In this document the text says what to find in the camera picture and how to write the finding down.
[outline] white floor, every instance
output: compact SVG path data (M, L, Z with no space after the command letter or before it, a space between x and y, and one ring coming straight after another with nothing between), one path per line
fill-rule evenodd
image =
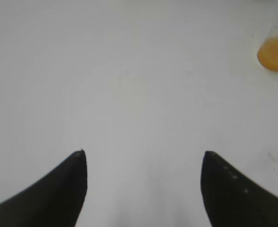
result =
M214 150L278 195L278 0L0 1L0 202L83 148L77 227L210 226Z

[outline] orange juice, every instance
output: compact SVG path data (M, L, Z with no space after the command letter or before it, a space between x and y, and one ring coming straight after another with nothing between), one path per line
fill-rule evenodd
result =
M258 59L265 68L278 71L278 37L265 41L258 51Z

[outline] orange liquid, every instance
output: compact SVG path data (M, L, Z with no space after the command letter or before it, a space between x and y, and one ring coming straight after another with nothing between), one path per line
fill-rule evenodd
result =
M278 71L278 37L267 39L257 56L265 68Z

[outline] white surface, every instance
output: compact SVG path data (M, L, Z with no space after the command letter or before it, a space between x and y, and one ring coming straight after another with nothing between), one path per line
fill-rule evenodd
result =
M278 0L8 2L0 201L81 148L78 227L209 226L208 149L278 195L278 74L256 60Z

